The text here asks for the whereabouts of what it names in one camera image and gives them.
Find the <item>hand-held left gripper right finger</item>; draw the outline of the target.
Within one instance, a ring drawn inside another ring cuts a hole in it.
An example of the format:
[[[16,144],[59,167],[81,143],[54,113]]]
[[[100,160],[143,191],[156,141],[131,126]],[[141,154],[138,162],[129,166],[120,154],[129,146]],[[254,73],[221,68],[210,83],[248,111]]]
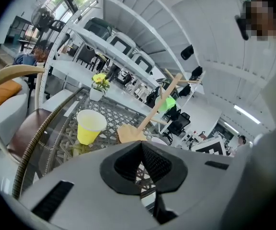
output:
[[[239,159],[141,143],[155,183],[154,226],[148,230],[225,230],[239,183]]]

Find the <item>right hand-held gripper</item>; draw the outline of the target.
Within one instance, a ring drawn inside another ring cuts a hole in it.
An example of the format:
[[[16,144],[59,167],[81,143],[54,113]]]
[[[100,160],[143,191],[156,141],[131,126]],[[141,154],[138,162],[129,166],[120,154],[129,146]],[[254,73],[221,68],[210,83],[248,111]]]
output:
[[[209,138],[192,146],[191,151],[226,156],[222,138]]]

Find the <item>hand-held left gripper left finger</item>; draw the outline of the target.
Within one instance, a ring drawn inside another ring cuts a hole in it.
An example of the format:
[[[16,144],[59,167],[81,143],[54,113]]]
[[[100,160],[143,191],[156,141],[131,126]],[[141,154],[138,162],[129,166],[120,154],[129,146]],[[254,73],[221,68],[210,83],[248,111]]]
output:
[[[72,187],[49,223],[66,230],[150,230],[159,227],[138,195],[119,194],[100,176],[102,161],[124,148],[126,144],[118,144],[69,160],[30,186],[21,195],[21,204],[33,211],[59,182],[69,182]]]

